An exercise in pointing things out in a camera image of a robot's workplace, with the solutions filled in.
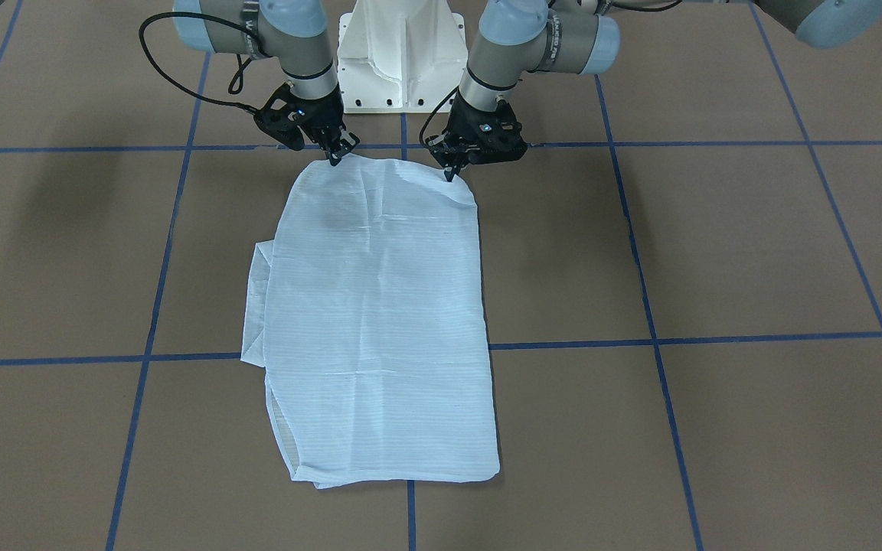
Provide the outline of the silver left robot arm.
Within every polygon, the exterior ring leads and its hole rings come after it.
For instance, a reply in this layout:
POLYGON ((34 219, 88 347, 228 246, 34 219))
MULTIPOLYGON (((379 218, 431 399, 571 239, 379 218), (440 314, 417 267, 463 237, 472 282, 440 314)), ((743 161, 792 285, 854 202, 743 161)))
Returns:
POLYGON ((615 11, 661 14, 683 4, 753 8, 819 50, 853 41, 882 18, 882 1, 487 1, 461 81, 421 126, 421 147, 448 182, 468 166, 521 160, 529 144, 511 97, 524 73, 605 73, 622 48, 615 11), (426 136, 445 105, 444 129, 426 136))

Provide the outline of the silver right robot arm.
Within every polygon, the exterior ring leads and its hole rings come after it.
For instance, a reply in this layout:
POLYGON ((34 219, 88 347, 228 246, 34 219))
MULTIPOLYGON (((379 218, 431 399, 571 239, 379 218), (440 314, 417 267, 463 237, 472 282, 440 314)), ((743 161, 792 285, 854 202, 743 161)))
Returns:
POLYGON ((319 1, 175 1, 176 34, 189 48, 234 54, 240 66, 230 85, 242 87, 242 72, 255 60, 274 59, 284 81, 265 105, 231 102, 251 115, 260 132, 300 151, 308 141, 337 166, 358 144, 347 130, 338 69, 328 36, 328 16, 319 1))

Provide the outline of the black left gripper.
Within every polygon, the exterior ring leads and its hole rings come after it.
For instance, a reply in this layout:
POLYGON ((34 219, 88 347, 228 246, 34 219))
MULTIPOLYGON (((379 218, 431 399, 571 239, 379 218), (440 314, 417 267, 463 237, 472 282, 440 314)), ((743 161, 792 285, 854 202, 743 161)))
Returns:
POLYGON ((476 109, 461 96, 452 99, 448 122, 440 135, 426 139, 426 149, 443 168, 444 178, 454 181, 456 174, 469 165, 476 165, 479 153, 479 129, 483 109, 476 109))

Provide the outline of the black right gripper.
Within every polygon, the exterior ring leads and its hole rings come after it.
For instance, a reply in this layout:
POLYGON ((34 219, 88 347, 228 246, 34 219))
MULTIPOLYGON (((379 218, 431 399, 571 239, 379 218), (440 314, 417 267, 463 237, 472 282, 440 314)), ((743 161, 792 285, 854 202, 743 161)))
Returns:
POLYGON ((338 166, 360 143, 360 139, 346 128, 341 87, 336 85, 329 94, 318 99, 293 96, 301 114, 299 128, 326 154, 330 166, 338 166))

